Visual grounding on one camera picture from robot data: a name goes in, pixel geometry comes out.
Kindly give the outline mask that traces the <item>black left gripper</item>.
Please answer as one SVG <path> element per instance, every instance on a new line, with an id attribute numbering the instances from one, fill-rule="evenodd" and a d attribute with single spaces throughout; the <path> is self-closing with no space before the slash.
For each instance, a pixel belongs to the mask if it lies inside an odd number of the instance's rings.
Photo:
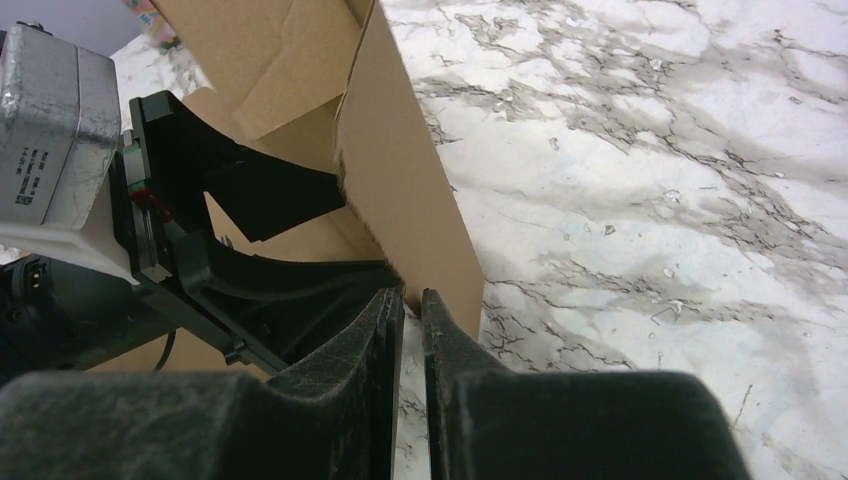
<path id="1" fill-rule="evenodd" d="M 3 385 L 31 372 L 85 371 L 159 337 L 165 362 L 180 328 L 228 365 L 274 374 L 344 330 L 379 290 L 399 286 L 382 261 L 280 261 L 220 243 L 208 232 L 207 196 L 249 241 L 264 241 L 344 207 L 337 177 L 235 142 L 168 91 L 129 107 L 136 140 L 109 169 L 107 210 L 118 215 L 114 233 L 135 281 L 35 254 L 3 266 Z M 142 158 L 146 173 L 128 193 L 125 167 Z M 154 211 L 193 233 L 168 232 Z"/>

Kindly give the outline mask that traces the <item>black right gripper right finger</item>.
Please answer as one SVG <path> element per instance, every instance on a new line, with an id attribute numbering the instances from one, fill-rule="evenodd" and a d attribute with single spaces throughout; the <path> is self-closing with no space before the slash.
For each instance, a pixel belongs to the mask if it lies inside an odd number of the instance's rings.
<path id="1" fill-rule="evenodd" d="M 435 479 L 745 479 L 716 398 L 667 371 L 517 373 L 424 291 Z"/>

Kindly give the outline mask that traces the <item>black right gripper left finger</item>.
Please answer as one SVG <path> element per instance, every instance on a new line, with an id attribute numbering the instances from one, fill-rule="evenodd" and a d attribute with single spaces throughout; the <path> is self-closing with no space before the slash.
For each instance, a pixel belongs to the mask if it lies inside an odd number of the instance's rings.
<path id="1" fill-rule="evenodd" d="M 5 479 L 389 479 L 404 306 L 379 291 L 268 381 L 31 373 L 1 392 Z"/>

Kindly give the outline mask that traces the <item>brown cardboard box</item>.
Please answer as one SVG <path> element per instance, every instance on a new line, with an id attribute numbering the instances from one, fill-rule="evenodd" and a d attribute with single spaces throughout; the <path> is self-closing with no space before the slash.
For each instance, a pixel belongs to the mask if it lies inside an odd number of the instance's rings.
<path id="1" fill-rule="evenodd" d="M 438 291 L 470 336 L 483 274 L 431 132 L 377 1 L 160 1 L 209 80 L 202 120 L 271 156 L 334 173 L 346 205 L 252 240 L 201 196 L 220 235 L 280 260 L 386 260 L 418 307 Z"/>

